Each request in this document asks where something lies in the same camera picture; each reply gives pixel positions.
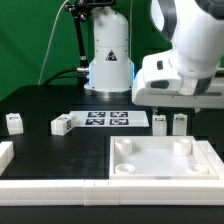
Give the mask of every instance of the label on robot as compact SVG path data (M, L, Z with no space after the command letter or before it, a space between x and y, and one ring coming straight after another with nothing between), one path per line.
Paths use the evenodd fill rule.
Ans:
M109 55L107 56L106 61L117 61L117 58L112 50L110 51Z

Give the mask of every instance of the black sticker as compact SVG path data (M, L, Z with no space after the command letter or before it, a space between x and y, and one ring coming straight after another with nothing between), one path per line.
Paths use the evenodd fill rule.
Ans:
M110 119L110 125L129 125L128 119Z
M183 117L177 117L176 118L176 121L185 121L185 118L183 118Z
M85 125L104 125L105 119L87 119Z
M88 117L106 117L106 112L89 112Z
M108 54L106 61L117 61L117 58L112 50Z
M18 120L18 117L9 117L9 120Z
M163 118L156 118L155 121L164 121Z
M111 117L128 117L128 112L111 112Z
M69 120L67 121L67 130L71 129L71 127L72 127L72 124L71 124L71 121Z

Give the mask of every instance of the white cable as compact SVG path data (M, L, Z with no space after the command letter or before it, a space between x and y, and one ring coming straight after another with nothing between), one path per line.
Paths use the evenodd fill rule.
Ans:
M68 0L66 0L60 7L60 9L58 10L58 13L56 15L56 18L55 18L55 21L54 21L54 25L53 25L53 28L52 28L52 31L51 31L51 36L50 36L50 39L49 39L49 42L48 42L48 47L47 47L47 51L46 51L46 54L45 54L45 58L44 58L44 62L43 62L43 65L42 65L42 68L41 68L41 72L40 72L40 77L39 77L39 81L38 81L38 85L41 84L41 80L42 80L42 76L43 76L43 72L44 72L44 68L45 68L45 65L46 65L46 62L47 62L47 58L48 58L48 55L49 55L49 52L50 52L50 48L51 48L51 44L52 44L52 40L53 40L53 37L54 37L54 33L55 33L55 29L56 29L56 25L57 25L57 22L58 22L58 18L59 18L59 15L62 11L62 9L64 8L64 5L68 2Z
M129 47L130 59L132 59L133 2L134 0L131 0L131 3L130 3L130 47Z

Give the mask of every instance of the black table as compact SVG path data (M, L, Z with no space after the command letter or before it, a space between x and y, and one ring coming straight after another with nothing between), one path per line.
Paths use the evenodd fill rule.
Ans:
M75 128L66 136L52 136L50 122L70 111L144 110L150 127ZM24 134L9 136L5 115L20 113ZM188 135L208 140L223 159L224 111L160 108L172 134L175 113L188 115ZM149 136L151 107L137 107L131 99L85 96L75 86L26 86L0 102L0 142L13 141L15 158L0 177L9 179L108 179L110 136ZM223 223L221 206L55 206L1 207L1 223Z

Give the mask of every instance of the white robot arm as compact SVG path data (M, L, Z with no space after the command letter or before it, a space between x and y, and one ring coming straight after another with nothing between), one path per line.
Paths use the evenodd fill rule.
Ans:
M172 43L172 50L144 58L133 86L133 102L224 107L224 86L220 88L214 79L224 55L224 0L152 0L151 18Z

